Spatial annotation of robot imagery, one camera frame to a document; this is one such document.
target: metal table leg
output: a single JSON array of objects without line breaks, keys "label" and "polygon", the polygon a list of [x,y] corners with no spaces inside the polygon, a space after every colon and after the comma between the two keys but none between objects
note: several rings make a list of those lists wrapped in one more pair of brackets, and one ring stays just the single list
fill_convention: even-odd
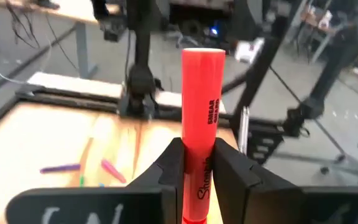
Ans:
[{"label": "metal table leg", "polygon": [[86,43],[86,25],[83,22],[76,23],[75,37],[80,78],[91,78],[97,71],[98,67],[96,65],[89,65],[88,47]]},{"label": "metal table leg", "polygon": [[327,44],[331,40],[331,37],[331,34],[326,34],[326,37],[320,43],[320,46],[318,46],[316,52],[313,54],[313,57],[311,58],[311,63],[315,63],[317,61],[318,57],[320,57],[321,53],[323,53],[323,50],[326,48]]}]

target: purple marker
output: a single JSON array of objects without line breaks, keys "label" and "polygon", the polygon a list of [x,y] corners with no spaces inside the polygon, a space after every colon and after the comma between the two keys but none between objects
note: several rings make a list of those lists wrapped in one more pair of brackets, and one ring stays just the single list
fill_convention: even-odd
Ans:
[{"label": "purple marker", "polygon": [[41,174],[49,172],[76,171],[81,169],[81,164],[69,164],[56,167],[45,167],[40,170]]}]

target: sharpie highlighter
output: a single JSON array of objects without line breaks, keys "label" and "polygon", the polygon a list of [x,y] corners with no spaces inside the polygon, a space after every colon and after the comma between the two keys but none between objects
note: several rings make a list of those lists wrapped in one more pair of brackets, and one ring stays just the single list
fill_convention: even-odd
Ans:
[{"label": "sharpie highlighter", "polygon": [[206,223],[224,60],[221,49],[182,51],[183,223]]}]

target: pink marker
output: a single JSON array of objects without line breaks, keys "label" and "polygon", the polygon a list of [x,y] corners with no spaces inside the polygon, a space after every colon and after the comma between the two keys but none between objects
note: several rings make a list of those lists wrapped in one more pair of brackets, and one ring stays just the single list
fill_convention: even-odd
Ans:
[{"label": "pink marker", "polygon": [[127,182],[125,177],[118,172],[118,170],[107,159],[102,159],[101,165],[105,171],[117,178],[121,183],[125,184]]}]

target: gray floor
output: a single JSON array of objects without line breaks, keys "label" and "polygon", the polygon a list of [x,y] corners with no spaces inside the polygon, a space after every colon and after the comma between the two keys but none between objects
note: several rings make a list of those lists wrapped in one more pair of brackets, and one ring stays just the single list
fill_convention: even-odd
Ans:
[{"label": "gray floor", "polygon": [[[37,38],[42,45],[47,45],[48,40],[45,35],[50,40],[53,40],[53,36],[47,26],[45,17],[35,14],[34,18]],[[73,24],[72,21],[53,17],[50,20],[57,34],[63,33]],[[18,63],[25,61],[37,51],[23,43],[15,45],[14,35],[10,29],[10,22],[9,13],[0,9],[0,71],[2,73],[9,73]],[[103,40],[103,34],[96,26],[88,26],[87,32],[89,58],[99,66],[99,70],[93,79],[121,83],[124,77],[125,57],[119,55],[125,55],[126,53],[127,37],[123,37],[119,44],[112,44]],[[68,56],[76,64],[75,36],[69,36],[61,44]],[[47,57],[44,56],[33,63],[17,79],[28,79],[34,72],[43,68],[46,59]],[[297,57],[295,51],[292,52],[287,47],[282,47],[272,66],[299,98],[304,98],[309,93],[322,70],[321,64],[308,65],[303,57]],[[173,42],[163,41],[159,35],[153,36],[150,67],[154,75],[162,80],[163,86],[167,90],[180,92],[180,51],[175,48]],[[239,72],[246,68],[245,65],[228,58],[224,81],[228,82],[232,80]],[[78,75],[57,46],[52,49],[51,57],[47,61],[44,71],[73,77]],[[358,89],[358,80],[356,78],[346,75],[341,78],[349,85]],[[14,83],[4,85],[0,89],[0,106],[17,89],[18,85]],[[223,102],[229,111],[234,109],[240,93],[241,89],[238,89],[223,97]],[[261,118],[280,119],[286,117],[288,107],[296,105],[296,100],[279,82],[278,78],[272,72],[269,72],[251,107],[251,113],[253,116]],[[320,122],[346,153],[358,158],[357,94],[342,83],[337,82],[326,100],[326,111]],[[278,152],[322,159],[334,159],[339,154],[338,148],[316,123],[310,121],[306,124],[306,127],[311,132],[310,138],[287,139],[280,146]],[[290,161],[274,157],[265,166],[272,172],[299,185],[354,185],[357,183],[357,179],[349,175],[323,176],[319,174],[320,165],[307,162]]]}]

